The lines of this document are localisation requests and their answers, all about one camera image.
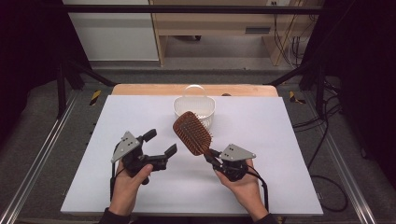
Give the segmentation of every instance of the aluminum rail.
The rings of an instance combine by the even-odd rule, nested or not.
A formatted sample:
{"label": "aluminum rail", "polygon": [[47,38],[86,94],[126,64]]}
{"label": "aluminum rail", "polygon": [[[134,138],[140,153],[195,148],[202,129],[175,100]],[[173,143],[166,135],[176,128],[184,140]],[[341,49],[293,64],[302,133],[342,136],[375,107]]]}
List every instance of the aluminum rail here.
{"label": "aluminum rail", "polygon": [[[307,99],[307,103],[311,108],[312,113],[316,116],[316,109],[315,109],[315,100],[313,93],[310,92],[308,94],[304,91],[304,97]],[[325,128],[320,125],[319,126],[322,133],[325,132]],[[349,200],[352,202],[356,214],[358,215],[359,219],[361,220],[362,224],[376,224],[375,217],[367,204],[366,200],[364,199],[363,194],[361,193],[361,189],[359,188],[358,183],[353,177],[353,174],[349,170],[347,163],[345,162],[343,156],[341,155],[340,150],[338,149],[337,145],[335,144],[332,135],[330,132],[327,132],[327,136],[325,139],[327,145],[329,146],[329,153],[332,157],[332,162],[334,162],[335,169],[341,178],[341,181],[344,184],[344,188],[346,189],[346,193],[349,196]]]}
{"label": "aluminum rail", "polygon": [[183,5],[50,5],[43,8],[71,13],[210,13],[210,14],[287,14],[322,15],[338,12],[322,7],[246,7],[246,6],[183,6]]}
{"label": "aluminum rail", "polygon": [[69,100],[67,102],[68,107],[66,108],[64,115],[61,118],[56,119],[46,141],[44,142],[37,156],[35,157],[35,161],[30,167],[30,170],[23,179],[20,187],[18,188],[8,207],[0,216],[1,224],[12,224],[16,221],[18,214],[20,213],[36,180],[38,179],[41,170],[43,169],[44,164],[46,163],[46,160],[50,155],[50,152],[52,151],[67,119],[69,118],[71,111],[73,110],[73,107],[76,104],[79,94],[80,91],[71,92],[71,96],[69,97]]}

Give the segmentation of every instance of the cable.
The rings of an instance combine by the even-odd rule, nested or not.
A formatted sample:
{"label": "cable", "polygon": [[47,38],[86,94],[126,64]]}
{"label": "cable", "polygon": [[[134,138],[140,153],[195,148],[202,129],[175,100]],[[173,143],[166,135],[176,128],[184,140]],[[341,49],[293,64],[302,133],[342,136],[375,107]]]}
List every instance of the cable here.
{"label": "cable", "polygon": [[[327,99],[327,101],[325,101],[325,103],[329,103],[330,100],[335,99],[336,97],[338,97],[339,89],[337,89],[337,88],[335,88],[334,86],[332,86],[326,79],[325,79],[325,90],[330,90],[330,91],[331,91],[331,94],[333,94],[333,96],[329,97],[329,99]],[[338,112],[338,111],[341,109],[341,108],[337,108],[335,111],[333,111],[333,110],[334,110],[336,107],[338,107],[338,106],[340,106],[340,104],[337,104],[337,105],[333,106],[333,107],[332,107],[331,109],[329,109],[328,111],[325,110],[325,113],[328,115],[328,118],[332,117],[336,112]],[[293,124],[293,125],[292,125],[292,128],[293,128],[293,129],[301,128],[301,127],[307,126],[307,125],[309,125],[309,124],[311,124],[311,123],[314,123],[314,122],[316,122],[316,121],[318,121],[318,120],[322,120],[322,119],[319,118],[319,117],[313,117],[312,119],[310,119],[310,120],[308,120],[308,121]]]}
{"label": "cable", "polygon": [[297,46],[296,46],[296,51],[294,54],[294,57],[296,58],[296,64],[298,64],[298,59],[299,59],[299,55],[298,55],[298,48],[300,47],[300,37],[297,37]]}
{"label": "cable", "polygon": [[[315,150],[314,155],[312,156],[311,160],[309,161],[309,163],[308,163],[308,165],[307,165],[308,171],[309,171],[309,169],[311,168],[311,165],[312,165],[313,161],[315,160],[315,157],[318,155],[318,152],[319,152],[319,150],[320,150],[320,148],[321,148],[321,145],[323,144],[323,141],[324,141],[324,139],[326,138],[326,134],[327,134],[327,132],[329,131],[329,114],[331,114],[330,112],[331,112],[333,109],[335,109],[335,108],[337,108],[337,107],[339,106],[339,104],[337,104],[337,105],[333,106],[330,110],[327,110],[327,105],[328,105],[328,103],[330,102],[330,100],[331,100],[331,99],[334,99],[334,98],[336,98],[336,97],[338,97],[338,95],[334,95],[334,96],[330,97],[327,101],[325,101],[325,116],[324,116],[324,122],[326,123],[326,128],[325,128],[325,131],[323,132],[323,136],[322,136],[322,138],[320,139],[320,142],[319,142],[319,144],[318,144],[318,146],[317,146],[317,148],[316,148],[316,150]],[[344,196],[345,203],[344,203],[343,207],[341,207],[341,208],[339,208],[339,209],[337,209],[337,208],[330,208],[330,207],[324,205],[323,203],[320,203],[320,205],[321,205],[324,209],[327,209],[327,210],[332,211],[332,212],[343,212],[343,211],[345,211],[345,210],[347,209],[347,207],[348,207],[348,197],[347,197],[347,194],[344,192],[344,190],[341,188],[340,185],[338,185],[335,181],[331,180],[330,178],[325,177],[325,176],[322,176],[322,175],[311,175],[311,178],[321,178],[321,179],[324,179],[324,180],[327,180],[327,181],[331,182],[331,183],[334,184],[337,188],[340,189],[341,193],[342,193],[343,196]]]}
{"label": "cable", "polygon": [[289,48],[289,62],[291,62],[291,58],[290,58],[290,48]]}
{"label": "cable", "polygon": [[116,177],[117,178],[117,176],[119,176],[119,174],[122,172],[122,171],[124,171],[125,170],[125,167],[124,168],[122,168],[117,174],[116,174],[116,176],[114,176],[114,177]]}
{"label": "cable", "polygon": [[309,20],[318,21],[318,18],[316,18],[315,15],[309,15]]}
{"label": "cable", "polygon": [[[286,29],[286,32],[285,32],[286,35],[289,33],[291,26],[292,26],[296,17],[297,17],[297,15],[294,15],[293,18],[291,19],[289,27]],[[281,53],[283,59],[286,61],[286,63],[290,64],[293,67],[292,62],[286,57],[285,48],[282,44],[282,41],[280,40],[279,33],[277,32],[277,14],[274,14],[274,40],[276,43],[276,47],[280,50],[280,53]]]}
{"label": "cable", "polygon": [[253,176],[255,176],[255,177],[257,177],[258,179],[260,179],[260,181],[262,182],[262,189],[263,189],[263,191],[264,191],[264,203],[265,203],[265,208],[267,209],[267,211],[269,212],[270,210],[269,210],[269,203],[268,203],[268,187],[267,187],[267,183],[265,183],[265,181],[264,181],[264,179],[262,179],[262,177],[259,175],[259,173],[257,173],[257,174],[254,174],[254,173],[251,173],[250,171],[247,171],[247,174],[248,175],[253,175]]}
{"label": "cable", "polygon": [[344,192],[344,190],[341,188],[341,186],[339,184],[337,184],[335,181],[331,180],[330,178],[322,176],[322,175],[311,175],[311,178],[320,178],[320,179],[324,179],[324,180],[329,181],[330,183],[334,184],[337,188],[339,188],[341,193],[344,196],[345,203],[344,203],[342,208],[330,208],[330,207],[324,205],[323,203],[320,203],[320,205],[323,208],[325,208],[325,209],[327,209],[329,211],[332,211],[332,212],[344,212],[347,209],[347,206],[349,205],[348,197],[347,197],[347,194]]}
{"label": "cable", "polygon": [[[330,117],[332,117],[333,115],[335,115],[335,113],[337,113],[337,112],[340,111],[340,110],[341,110],[340,104],[337,104],[337,105],[333,106],[333,107],[327,112],[328,119],[329,119]],[[313,119],[311,119],[311,120],[309,120],[309,121],[294,124],[294,125],[293,125],[293,129],[301,128],[301,127],[304,127],[304,126],[308,126],[309,124],[314,123],[314,122],[317,122],[317,121],[319,121],[319,120],[321,120],[321,119],[318,118],[318,117],[314,117]],[[304,131],[307,131],[307,130],[311,130],[311,129],[315,128],[315,127],[320,126],[320,125],[323,124],[323,123],[324,123],[324,120],[321,120],[321,123],[319,123],[319,124],[316,124],[316,125],[314,125],[314,126],[311,126],[311,127],[309,127],[309,128],[303,129],[303,130],[294,131],[294,132],[295,132],[295,133],[300,133],[300,132],[304,132]]]}

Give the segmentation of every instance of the wooden hairbrush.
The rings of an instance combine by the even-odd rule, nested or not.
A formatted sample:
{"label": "wooden hairbrush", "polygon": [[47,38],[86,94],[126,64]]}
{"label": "wooden hairbrush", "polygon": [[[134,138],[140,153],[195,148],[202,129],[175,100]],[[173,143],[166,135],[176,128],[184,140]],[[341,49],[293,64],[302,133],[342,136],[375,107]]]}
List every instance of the wooden hairbrush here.
{"label": "wooden hairbrush", "polygon": [[209,150],[212,136],[191,111],[182,114],[174,123],[173,129],[187,149],[194,155],[211,155]]}

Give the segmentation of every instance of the black wire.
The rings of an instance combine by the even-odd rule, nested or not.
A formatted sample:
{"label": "black wire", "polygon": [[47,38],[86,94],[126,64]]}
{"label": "black wire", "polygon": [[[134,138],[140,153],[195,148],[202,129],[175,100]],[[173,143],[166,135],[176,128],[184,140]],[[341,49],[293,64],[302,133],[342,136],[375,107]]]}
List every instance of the black wire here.
{"label": "black wire", "polygon": [[325,86],[325,90],[330,90],[330,91],[335,91],[337,94],[340,93],[340,89],[334,87],[327,79],[324,79],[324,86]]}
{"label": "black wire", "polygon": [[329,181],[330,183],[334,184],[337,188],[339,188],[341,193],[344,196],[345,203],[342,208],[330,208],[330,207],[324,205],[323,203],[320,203],[320,205],[323,208],[325,208],[329,211],[332,211],[332,212],[344,212],[347,209],[347,206],[349,205],[349,200],[348,200],[347,194],[344,192],[344,190],[341,188],[341,186],[339,184],[337,184],[335,181],[331,180],[330,178],[322,176],[322,175],[311,175],[311,178],[320,178],[320,179]]}
{"label": "black wire", "polygon": [[292,40],[292,42],[291,42],[291,52],[292,52],[292,54],[293,54],[293,56],[294,56],[294,58],[295,58],[295,60],[296,60],[296,63],[294,64],[294,65],[296,65],[297,67],[298,66],[300,66],[299,64],[298,64],[298,60],[299,60],[299,56],[297,55],[297,52],[296,52],[296,50],[294,50],[294,43],[296,43],[296,40],[295,40],[295,36],[293,37],[293,40]]}
{"label": "black wire", "polygon": [[[335,99],[337,96],[338,96],[338,95],[333,95],[333,96],[329,97],[329,99],[327,99],[327,100],[324,101],[324,102],[325,102],[325,103],[329,103],[330,100]],[[331,111],[334,110],[334,108],[337,107],[337,106],[339,106],[339,104],[333,106],[333,107],[332,107],[331,109],[329,109],[328,111],[325,110],[325,113],[326,113],[326,114],[331,114]],[[311,124],[311,123],[314,123],[314,122],[316,122],[316,121],[318,121],[318,120],[320,120],[320,119],[321,119],[321,118],[319,118],[319,117],[313,117],[312,119],[310,119],[310,120],[308,120],[308,121],[304,121],[304,122],[300,122],[300,123],[295,123],[295,124],[293,124],[293,125],[292,125],[292,128],[294,129],[294,128],[304,127],[304,126],[307,126],[307,125],[309,125],[309,124]]]}
{"label": "black wire", "polygon": [[318,19],[315,17],[315,15],[309,15],[309,20],[318,21]]}
{"label": "black wire", "polygon": [[[307,165],[307,169],[308,169],[308,170],[311,168],[311,165],[312,165],[313,161],[315,160],[315,157],[318,155],[318,152],[319,152],[319,150],[320,150],[320,148],[321,148],[321,145],[323,144],[323,141],[324,141],[324,139],[326,138],[326,134],[327,134],[327,132],[329,131],[329,114],[330,114],[330,111],[332,111],[334,108],[336,108],[337,106],[339,106],[339,104],[338,104],[338,105],[333,106],[330,110],[327,110],[327,105],[328,105],[328,103],[330,102],[330,100],[331,100],[331,99],[334,99],[334,98],[336,98],[336,97],[338,97],[338,95],[334,95],[334,96],[330,97],[327,101],[325,101],[325,112],[326,112],[326,113],[325,113],[325,116],[324,116],[324,122],[326,123],[326,129],[325,129],[325,131],[324,131],[324,133],[323,133],[322,138],[320,139],[320,142],[319,142],[319,144],[318,144],[318,146],[317,146],[317,148],[316,148],[316,150],[315,150],[314,155],[312,156],[310,162],[309,162],[308,165]],[[348,197],[347,197],[347,194],[344,192],[344,190],[341,188],[340,185],[338,185],[335,181],[331,180],[330,178],[325,177],[325,176],[322,176],[322,175],[311,175],[311,177],[312,177],[312,178],[321,178],[321,179],[324,179],[324,180],[327,180],[327,181],[333,183],[337,188],[340,189],[340,191],[342,192],[342,194],[343,194],[343,196],[344,196],[344,198],[345,198],[345,203],[344,203],[344,205],[343,205],[342,208],[339,208],[339,209],[330,208],[330,207],[324,205],[323,203],[320,203],[320,205],[321,205],[324,209],[327,209],[327,210],[332,211],[332,212],[343,212],[343,211],[345,211],[345,210],[347,209],[347,207],[348,207]]]}
{"label": "black wire", "polygon": [[298,48],[300,47],[300,37],[297,37],[297,46],[296,46],[296,54],[295,54],[295,58],[296,58],[296,64],[298,64]]}
{"label": "black wire", "polygon": [[259,174],[259,172],[257,172],[257,170],[256,169],[254,169],[254,167],[253,166],[249,166],[249,165],[247,165],[247,167],[249,167],[250,169],[252,169],[254,172],[256,172],[256,174],[258,175]]}
{"label": "black wire", "polygon": [[[327,118],[328,118],[328,119],[331,118],[332,116],[334,116],[334,115],[335,115],[338,111],[340,111],[340,110],[341,110],[340,104],[337,104],[337,105],[333,106],[333,107],[327,112]],[[313,119],[311,119],[311,120],[309,120],[309,121],[307,121],[307,122],[302,122],[302,123],[293,125],[293,128],[294,128],[294,129],[296,129],[296,128],[302,128],[302,127],[308,126],[309,124],[311,124],[311,123],[313,123],[313,122],[316,122],[316,121],[319,121],[319,120],[321,120],[321,123],[319,123],[319,124],[316,124],[316,125],[314,125],[314,126],[311,126],[311,127],[309,127],[309,128],[303,129],[303,130],[294,131],[294,132],[295,132],[295,133],[300,133],[300,132],[304,132],[304,131],[311,130],[311,129],[313,129],[313,128],[316,128],[316,127],[322,125],[322,124],[324,123],[324,120],[322,120],[322,119],[320,119],[320,118],[318,118],[318,117],[314,117]]]}
{"label": "black wire", "polygon": [[116,174],[116,178],[117,178],[117,176],[122,172],[122,171],[124,171],[125,170],[125,167],[124,168],[122,168],[122,170],[120,170],[117,174]]}
{"label": "black wire", "polygon": [[[286,32],[289,32],[290,31],[290,29],[291,29],[291,25],[293,24],[293,22],[294,22],[294,20],[295,20],[295,18],[297,17],[297,15],[294,15],[293,16],[293,19],[291,20],[291,22],[290,22],[290,24],[289,24],[289,27],[286,29]],[[275,44],[276,44],[276,46],[277,46],[277,48],[280,50],[280,53],[282,54],[282,57],[283,57],[283,59],[286,61],[286,63],[288,63],[288,64],[293,64],[289,59],[288,59],[288,57],[286,57],[286,54],[285,54],[285,48],[284,48],[284,46],[283,46],[283,44],[282,44],[282,41],[280,40],[280,37],[279,37],[279,33],[277,32],[277,14],[274,14],[274,40],[275,40]]]}
{"label": "black wire", "polygon": [[262,179],[262,177],[259,175],[259,173],[257,173],[257,174],[254,174],[254,173],[251,173],[250,171],[247,171],[247,174],[248,175],[253,175],[253,176],[255,176],[256,178],[258,178],[258,179],[260,179],[260,181],[262,182],[262,189],[263,189],[263,191],[264,191],[264,203],[265,203],[265,209],[267,209],[267,211],[269,212],[270,210],[269,210],[269,203],[268,203],[268,187],[267,187],[267,183],[265,183],[265,181],[264,181],[264,179]]}

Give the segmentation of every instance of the black cloth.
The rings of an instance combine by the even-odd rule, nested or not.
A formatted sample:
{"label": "black cloth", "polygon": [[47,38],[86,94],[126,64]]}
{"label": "black cloth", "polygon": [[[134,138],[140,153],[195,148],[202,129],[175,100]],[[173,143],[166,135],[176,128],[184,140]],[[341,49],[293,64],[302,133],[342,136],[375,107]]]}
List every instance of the black cloth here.
{"label": "black cloth", "polygon": [[[99,221],[99,224],[127,224],[131,220],[131,216],[118,216],[114,213],[108,211],[108,208],[105,210],[102,218]],[[277,224],[274,217],[269,214],[268,216],[263,217],[262,219],[254,222],[254,224]]]}
{"label": "black cloth", "polygon": [[0,144],[12,134],[29,91],[56,80],[61,62],[72,60],[91,69],[67,12],[44,9],[41,3],[63,1],[0,1]]}

